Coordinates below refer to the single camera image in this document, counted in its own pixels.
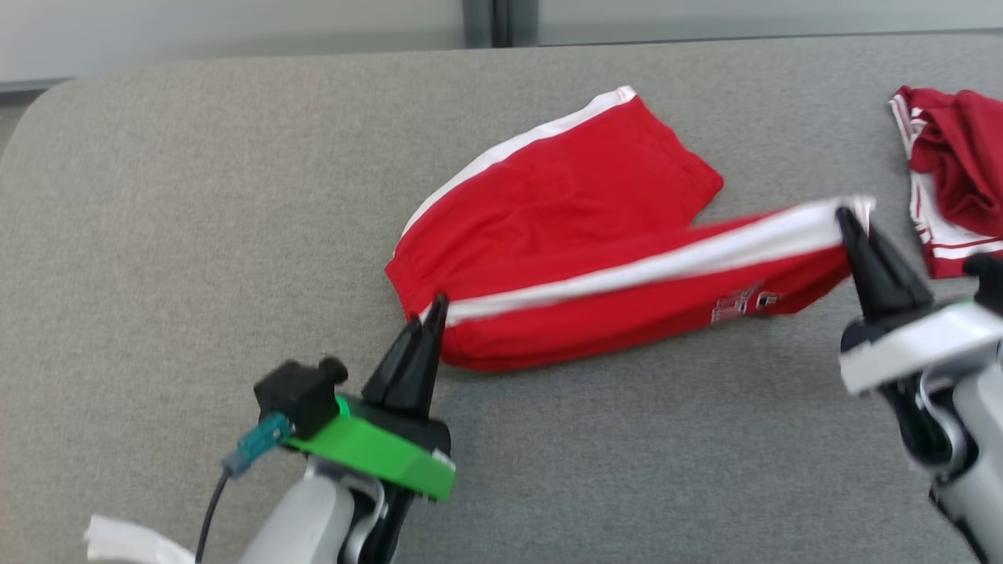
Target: white tape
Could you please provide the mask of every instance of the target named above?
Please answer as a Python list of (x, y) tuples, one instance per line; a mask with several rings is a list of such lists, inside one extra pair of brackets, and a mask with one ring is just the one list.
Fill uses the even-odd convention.
[(195, 555), (152, 529), (90, 516), (83, 533), (88, 560), (120, 560), (135, 564), (195, 564)]

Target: red garment with white stripe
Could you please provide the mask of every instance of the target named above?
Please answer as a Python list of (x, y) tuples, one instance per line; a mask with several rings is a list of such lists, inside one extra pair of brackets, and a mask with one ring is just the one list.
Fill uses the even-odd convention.
[(910, 215), (933, 278), (1003, 258), (1003, 102), (903, 86), (890, 102), (910, 164)]
[(387, 275), (408, 315), (450, 299), (442, 357), (557, 362), (745, 313), (794, 313), (849, 274), (845, 198), (698, 228), (723, 181), (634, 91), (505, 142), (407, 223)]

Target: black cable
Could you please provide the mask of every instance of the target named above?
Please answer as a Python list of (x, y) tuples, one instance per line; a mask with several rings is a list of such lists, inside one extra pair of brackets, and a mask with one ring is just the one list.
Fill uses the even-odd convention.
[(216, 505), (220, 503), (220, 496), (223, 495), (223, 488), (230, 480), (230, 472), (223, 471), (223, 476), (216, 484), (216, 491), (213, 492), (213, 499), (209, 500), (209, 507), (206, 508), (206, 518), (202, 521), (202, 533), (199, 534), (199, 547), (195, 551), (195, 564), (202, 564), (202, 557), (206, 554), (206, 539), (209, 538), (209, 526), (213, 523), (213, 514), (216, 513)]

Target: teal connector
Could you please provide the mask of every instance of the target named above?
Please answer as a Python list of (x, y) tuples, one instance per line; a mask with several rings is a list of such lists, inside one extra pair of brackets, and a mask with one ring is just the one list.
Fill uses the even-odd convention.
[(241, 439), (237, 450), (223, 459), (223, 468), (231, 478), (240, 478), (265, 453), (284, 444), (292, 436), (289, 419), (282, 413), (272, 413)]

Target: gray fabric surface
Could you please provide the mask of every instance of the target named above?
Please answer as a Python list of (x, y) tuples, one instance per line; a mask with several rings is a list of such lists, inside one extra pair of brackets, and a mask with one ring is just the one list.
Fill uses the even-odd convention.
[[(331, 352), (357, 388), (393, 338), (382, 267), (418, 204), (622, 84), (726, 179), (700, 222), (871, 193), (919, 265), (886, 101), (1003, 96), (1001, 52), (938, 35), (223, 60), (55, 88), (0, 162), (0, 560), (83, 562), (92, 512), (194, 547), (252, 384)], [(399, 561), (971, 562), (885, 406), (842, 388), (856, 315), (844, 285), (794, 317), (443, 369), (458, 482), (414, 508)], [(228, 488), (210, 562), (302, 466), (274, 455)]]

